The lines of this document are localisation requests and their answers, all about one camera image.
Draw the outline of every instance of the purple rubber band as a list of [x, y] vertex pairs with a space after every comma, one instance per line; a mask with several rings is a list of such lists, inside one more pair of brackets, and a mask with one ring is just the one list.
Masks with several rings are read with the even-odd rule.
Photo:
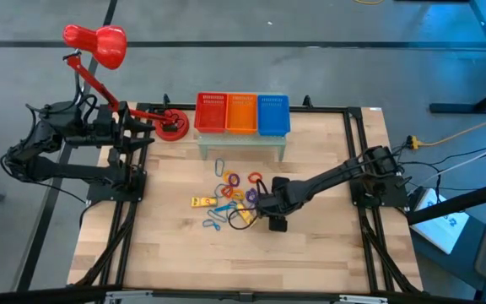
[[[235, 176], [235, 179], [237, 180], [237, 182], [235, 183], [232, 183], [232, 177]], [[237, 174], [235, 173], [232, 173], [230, 175], [228, 175], [228, 184], [232, 187], [237, 187], [240, 185], [240, 176], [238, 176]]]
[[256, 204], [258, 201], [258, 192], [255, 188], [251, 188], [251, 190], [245, 193], [245, 198], [249, 203]]

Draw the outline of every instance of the red desk lamp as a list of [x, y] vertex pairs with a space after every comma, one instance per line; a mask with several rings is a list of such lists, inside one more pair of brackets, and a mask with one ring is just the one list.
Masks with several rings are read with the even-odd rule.
[[[63, 40], [68, 46], [91, 52], [93, 57], [109, 69], [116, 69], [122, 64], [127, 52], [127, 37], [123, 28], [114, 25], [89, 30], [79, 25], [70, 24], [63, 30]], [[103, 95], [113, 111], [117, 111], [119, 101], [108, 89], [95, 78], [80, 61], [80, 53], [65, 57], [85, 82]], [[166, 141], [178, 140], [189, 130], [189, 119], [183, 111], [166, 109], [163, 114], [131, 110], [131, 115], [155, 120], [155, 132]]]

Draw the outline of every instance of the red basket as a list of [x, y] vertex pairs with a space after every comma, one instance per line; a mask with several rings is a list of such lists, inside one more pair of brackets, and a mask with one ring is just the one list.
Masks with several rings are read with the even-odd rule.
[[227, 99], [222, 93], [198, 93], [194, 127], [202, 133], [224, 132]]

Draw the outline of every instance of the concrete floor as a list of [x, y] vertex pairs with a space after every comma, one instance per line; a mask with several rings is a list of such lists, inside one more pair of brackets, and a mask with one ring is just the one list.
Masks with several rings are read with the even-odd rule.
[[[478, 3], [486, 18], [486, 2]], [[56, 40], [68, 23], [95, 28], [102, 24], [107, 7], [106, 0], [22, 1], [19, 6], [0, 0], [0, 40]], [[485, 41], [467, 4], [392, 0], [377, 6], [349, 0], [127, 0], [117, 4], [112, 24], [123, 26], [129, 40], [147, 41]], [[27, 134], [30, 114], [24, 103], [42, 106], [72, 97], [73, 75], [61, 61], [68, 52], [0, 48], [0, 155]], [[283, 92], [293, 104], [308, 94], [317, 106], [379, 106], [392, 145], [399, 145], [408, 134], [433, 141], [486, 120], [486, 116], [431, 115], [427, 110], [431, 102], [473, 103], [484, 97], [486, 51], [129, 49], [119, 69], [99, 67], [97, 76], [126, 100], [160, 101], [168, 93], [174, 102], [192, 103], [200, 90], [253, 90]], [[406, 153], [403, 159], [439, 160], [483, 146], [486, 127], [450, 144]], [[78, 149], [71, 162], [94, 164], [97, 157], [96, 149]], [[426, 168], [407, 168], [416, 181], [430, 173]], [[442, 185], [485, 186], [486, 159], [444, 176]], [[63, 188], [82, 198], [87, 192], [82, 182], [65, 181]], [[0, 169], [0, 191], [8, 195], [0, 203], [2, 292], [12, 288], [45, 189], [16, 182]], [[443, 194], [451, 197], [459, 192]], [[60, 195], [33, 289], [65, 285], [83, 207]], [[485, 221], [486, 205], [468, 213]], [[424, 288], [431, 294], [473, 297], [474, 290], [459, 279], [425, 258], [418, 261]]]

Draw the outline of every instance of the wooden tabletop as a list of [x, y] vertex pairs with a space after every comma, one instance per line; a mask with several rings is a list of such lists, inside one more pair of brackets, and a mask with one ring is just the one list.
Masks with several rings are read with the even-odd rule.
[[[370, 147], [389, 145], [379, 108], [364, 108]], [[186, 111], [194, 121], [194, 111]], [[207, 209], [191, 208], [191, 197], [213, 195], [222, 182], [214, 174], [214, 160], [222, 157], [225, 170], [243, 181], [252, 171], [263, 174], [271, 187], [274, 176], [306, 179], [348, 158], [343, 116], [335, 113], [291, 113], [283, 162], [274, 149], [211, 148], [202, 160], [193, 128], [185, 138], [161, 139], [148, 148], [147, 189], [138, 204], [124, 285], [129, 288], [186, 290], [254, 290], [369, 292], [357, 210], [348, 184], [317, 194], [301, 210], [288, 216], [288, 232], [271, 232], [267, 219], [245, 231], [221, 224], [204, 228]], [[108, 149], [100, 153], [106, 166]], [[219, 205], [228, 203], [222, 199]], [[68, 282], [81, 279], [105, 248], [113, 202], [94, 206], [84, 216]], [[388, 252], [410, 282], [422, 288], [405, 218], [395, 209], [381, 209]], [[238, 217], [235, 225], [244, 225]], [[110, 282], [115, 278], [118, 252]], [[375, 254], [378, 282], [384, 288], [380, 259]]]

